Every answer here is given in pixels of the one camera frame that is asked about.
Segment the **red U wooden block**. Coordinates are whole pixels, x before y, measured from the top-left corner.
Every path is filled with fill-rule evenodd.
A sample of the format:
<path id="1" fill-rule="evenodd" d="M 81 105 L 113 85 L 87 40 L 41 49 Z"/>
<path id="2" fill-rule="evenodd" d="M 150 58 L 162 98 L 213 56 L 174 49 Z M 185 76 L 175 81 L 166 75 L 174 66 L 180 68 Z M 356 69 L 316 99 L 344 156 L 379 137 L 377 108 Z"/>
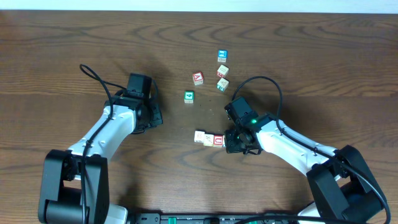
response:
<path id="1" fill-rule="evenodd" d="M 214 147 L 223 147 L 223 145 L 224 145 L 224 136 L 214 135 L 213 136 L 213 146 Z"/>

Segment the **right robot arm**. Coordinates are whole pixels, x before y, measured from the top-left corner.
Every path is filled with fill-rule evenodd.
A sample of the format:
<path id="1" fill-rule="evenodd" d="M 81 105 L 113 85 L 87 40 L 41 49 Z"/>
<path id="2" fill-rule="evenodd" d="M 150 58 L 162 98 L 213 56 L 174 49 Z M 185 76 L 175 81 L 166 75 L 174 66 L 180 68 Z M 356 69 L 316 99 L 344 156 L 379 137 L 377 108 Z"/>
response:
<path id="1" fill-rule="evenodd" d="M 308 180 L 313 202 L 300 212 L 321 222 L 366 223 L 387 202 L 369 166 L 353 146 L 341 149 L 319 144 L 285 125 L 276 115 L 258 115 L 243 97 L 225 106 L 234 126 L 225 131 L 228 153 L 271 153 Z"/>

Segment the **cream wooden block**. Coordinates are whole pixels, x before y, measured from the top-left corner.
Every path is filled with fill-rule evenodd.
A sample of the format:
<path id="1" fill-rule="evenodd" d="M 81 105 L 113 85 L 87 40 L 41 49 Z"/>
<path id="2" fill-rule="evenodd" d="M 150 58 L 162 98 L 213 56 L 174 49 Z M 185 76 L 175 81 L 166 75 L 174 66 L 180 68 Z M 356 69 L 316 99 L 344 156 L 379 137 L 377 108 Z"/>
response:
<path id="1" fill-rule="evenodd" d="M 203 145 L 204 146 L 213 147 L 213 145 L 214 145 L 214 135 L 213 134 L 205 134 L 204 135 L 204 140 L 203 140 Z"/>

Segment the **cream block with yellow side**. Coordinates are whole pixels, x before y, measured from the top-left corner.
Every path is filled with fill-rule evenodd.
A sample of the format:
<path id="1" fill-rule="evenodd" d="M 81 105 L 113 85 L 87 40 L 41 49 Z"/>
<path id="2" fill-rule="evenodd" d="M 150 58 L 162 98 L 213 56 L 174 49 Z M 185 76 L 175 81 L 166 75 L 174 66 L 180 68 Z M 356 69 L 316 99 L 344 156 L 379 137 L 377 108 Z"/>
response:
<path id="1" fill-rule="evenodd" d="M 195 131 L 195 134 L 194 134 L 194 142 L 197 142 L 197 143 L 204 143 L 204 140 L 205 140 L 205 132 L 204 131 L 198 131 L 198 130 L 196 130 Z"/>

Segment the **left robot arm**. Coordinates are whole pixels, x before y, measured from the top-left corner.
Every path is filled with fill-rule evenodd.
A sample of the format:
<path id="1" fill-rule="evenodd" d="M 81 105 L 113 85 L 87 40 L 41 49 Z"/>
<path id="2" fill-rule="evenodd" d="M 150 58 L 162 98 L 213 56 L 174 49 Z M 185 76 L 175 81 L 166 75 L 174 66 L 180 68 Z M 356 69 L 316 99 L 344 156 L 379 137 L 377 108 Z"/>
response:
<path id="1" fill-rule="evenodd" d="M 128 210 L 109 201 L 108 164 L 126 137 L 162 124 L 151 77 L 132 73 L 127 87 L 106 101 L 94 126 L 67 150 L 45 157 L 41 223 L 127 223 Z"/>

